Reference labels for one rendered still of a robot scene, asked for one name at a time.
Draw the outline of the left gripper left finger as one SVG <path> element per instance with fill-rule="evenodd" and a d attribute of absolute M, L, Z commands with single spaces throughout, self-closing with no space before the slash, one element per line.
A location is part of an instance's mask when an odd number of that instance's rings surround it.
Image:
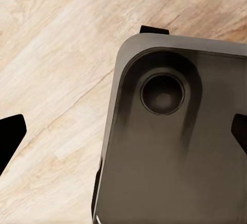
<path fill-rule="evenodd" d="M 0 119 L 0 176 L 27 133 L 22 114 Z"/>

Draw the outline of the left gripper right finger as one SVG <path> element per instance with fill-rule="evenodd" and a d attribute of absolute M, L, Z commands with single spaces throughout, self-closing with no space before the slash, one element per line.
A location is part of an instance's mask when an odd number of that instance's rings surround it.
<path fill-rule="evenodd" d="M 235 114 L 231 132 L 247 154 L 247 115 Z"/>

